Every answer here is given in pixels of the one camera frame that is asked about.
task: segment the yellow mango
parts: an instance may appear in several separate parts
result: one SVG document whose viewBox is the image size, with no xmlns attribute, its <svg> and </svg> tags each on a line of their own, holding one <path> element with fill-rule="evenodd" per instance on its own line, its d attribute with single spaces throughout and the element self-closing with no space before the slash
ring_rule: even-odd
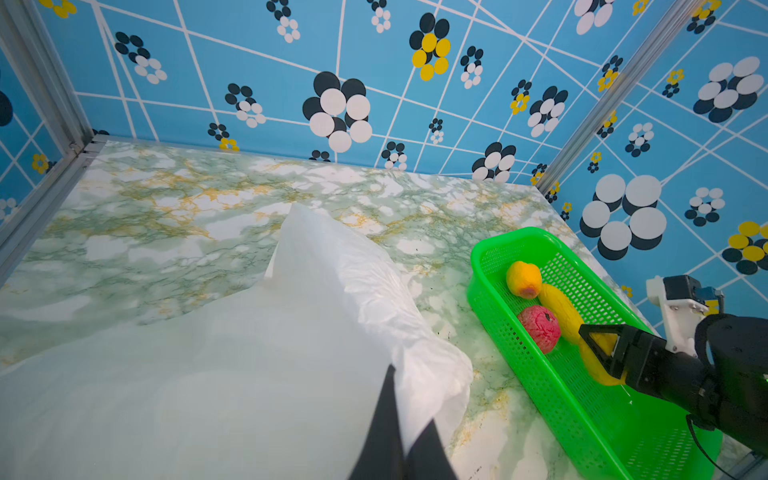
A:
<svg viewBox="0 0 768 480">
<path fill-rule="evenodd" d="M 541 290 L 541 271 L 533 263 L 514 262 L 507 270 L 507 288 L 512 295 L 534 299 Z"/>
</svg>

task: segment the toy fruit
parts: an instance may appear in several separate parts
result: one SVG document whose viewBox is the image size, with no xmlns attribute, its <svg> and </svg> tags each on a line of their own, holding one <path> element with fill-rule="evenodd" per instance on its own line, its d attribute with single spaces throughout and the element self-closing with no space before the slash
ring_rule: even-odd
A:
<svg viewBox="0 0 768 480">
<path fill-rule="evenodd" d="M 554 314 L 541 305 L 520 312 L 518 320 L 542 353 L 550 353 L 560 339 L 560 326 Z"/>
<path fill-rule="evenodd" d="M 604 352 L 610 354 L 614 351 L 618 337 L 608 333 L 593 333 L 592 338 Z M 578 352 L 581 354 L 581 361 L 584 362 L 584 367 L 595 382 L 605 386 L 627 385 L 627 371 L 624 370 L 621 379 L 608 375 L 600 360 L 598 360 L 592 349 L 589 348 L 589 345 L 582 338 L 579 339 Z"/>
<path fill-rule="evenodd" d="M 578 329 L 584 325 L 584 320 L 568 297 L 556 287 L 545 283 L 541 286 L 538 301 L 557 317 L 563 337 L 570 343 L 578 344 L 581 341 Z"/>
<path fill-rule="evenodd" d="M 513 295 L 532 300 L 541 290 L 541 271 L 532 263 L 514 262 L 507 270 L 507 287 Z"/>
</svg>

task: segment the green marble surface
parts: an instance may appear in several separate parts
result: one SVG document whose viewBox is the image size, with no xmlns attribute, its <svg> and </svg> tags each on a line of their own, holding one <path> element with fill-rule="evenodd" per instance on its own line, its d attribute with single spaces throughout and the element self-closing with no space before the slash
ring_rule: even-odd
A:
<svg viewBox="0 0 768 480">
<path fill-rule="evenodd" d="M 448 447 L 461 480 L 580 478 L 466 300 L 472 247 L 534 226 L 631 305 L 533 187 L 109 142 L 0 289 L 0 362 L 252 286 L 293 202 L 381 245 L 433 331 L 469 356 L 469 408 Z"/>
</svg>

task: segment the blue patterned wall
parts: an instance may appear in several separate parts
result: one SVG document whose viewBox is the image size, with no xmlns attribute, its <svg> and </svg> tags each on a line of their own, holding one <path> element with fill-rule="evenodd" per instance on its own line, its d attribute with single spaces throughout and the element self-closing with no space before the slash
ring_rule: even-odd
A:
<svg viewBox="0 0 768 480">
<path fill-rule="evenodd" d="M 645 280 L 690 274 L 768 311 L 768 2 L 703 2 L 596 132 L 553 204 L 657 325 Z"/>
<path fill-rule="evenodd" d="M 0 227 L 60 159 L 45 119 L 0 48 Z"/>
<path fill-rule="evenodd" d="M 39 0 L 96 131 L 531 184 L 661 0 Z"/>
</svg>

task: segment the green plastic basket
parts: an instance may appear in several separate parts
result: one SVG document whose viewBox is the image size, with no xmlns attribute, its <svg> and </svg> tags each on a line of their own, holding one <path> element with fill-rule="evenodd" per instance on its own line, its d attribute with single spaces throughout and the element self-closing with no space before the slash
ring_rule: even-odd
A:
<svg viewBox="0 0 768 480">
<path fill-rule="evenodd" d="M 650 331 L 600 277 L 554 235 L 527 227 L 478 243 L 467 297 L 488 334 L 585 478 L 707 480 L 714 467 L 690 437 L 680 407 L 626 386 L 602 386 L 584 368 L 578 347 L 561 339 L 541 353 L 517 319 L 539 304 L 509 292 L 506 272 L 534 263 L 545 283 L 565 293 L 586 323 L 626 323 Z M 723 434 L 697 429 L 716 458 Z"/>
</svg>

